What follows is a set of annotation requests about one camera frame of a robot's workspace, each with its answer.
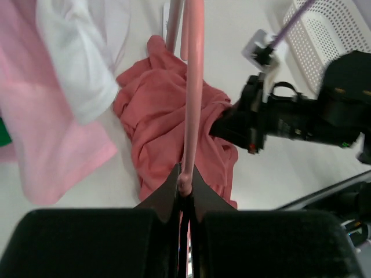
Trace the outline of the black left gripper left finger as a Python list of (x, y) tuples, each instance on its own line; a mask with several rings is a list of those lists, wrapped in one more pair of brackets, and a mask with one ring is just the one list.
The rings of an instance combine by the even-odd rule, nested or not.
[(177, 277), (179, 258), (180, 198), (176, 164), (165, 182), (136, 209), (150, 213), (145, 277)]

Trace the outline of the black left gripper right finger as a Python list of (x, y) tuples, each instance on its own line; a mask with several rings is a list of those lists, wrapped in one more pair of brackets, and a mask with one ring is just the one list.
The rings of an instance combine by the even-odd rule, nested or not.
[(192, 176), (192, 193), (190, 201), (190, 242), (192, 258), (192, 275), (206, 277), (207, 267), (204, 266), (206, 253), (203, 251), (205, 235), (202, 221), (208, 212), (235, 211), (236, 208), (220, 197), (202, 178), (199, 170), (194, 167)]

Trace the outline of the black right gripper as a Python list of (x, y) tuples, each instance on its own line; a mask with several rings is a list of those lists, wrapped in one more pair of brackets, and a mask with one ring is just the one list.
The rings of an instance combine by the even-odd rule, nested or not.
[(257, 154), (267, 136), (312, 141), (312, 109), (315, 101), (288, 82), (277, 82), (264, 92), (264, 74), (252, 75), (238, 104), (226, 109), (214, 121), (209, 134)]

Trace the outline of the coral red t shirt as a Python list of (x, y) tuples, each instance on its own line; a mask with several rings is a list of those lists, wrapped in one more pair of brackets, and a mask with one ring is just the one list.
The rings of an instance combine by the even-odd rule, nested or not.
[[(183, 158), (187, 66), (166, 49), (161, 36), (147, 42), (148, 57), (120, 74), (113, 104), (132, 143), (132, 162), (140, 182), (140, 200), (149, 197)], [(221, 90), (203, 84), (195, 165), (203, 180), (233, 207), (233, 168), (237, 148), (209, 134), (231, 105)]]

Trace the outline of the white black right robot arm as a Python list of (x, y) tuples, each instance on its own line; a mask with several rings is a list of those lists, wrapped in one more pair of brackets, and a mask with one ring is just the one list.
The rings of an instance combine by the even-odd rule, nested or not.
[(209, 134), (249, 153), (264, 148), (267, 136), (349, 148), (364, 136), (358, 160), (370, 164), (370, 54), (354, 50), (331, 61), (317, 99), (300, 92), (264, 94), (264, 73), (252, 75), (240, 99), (223, 112)]

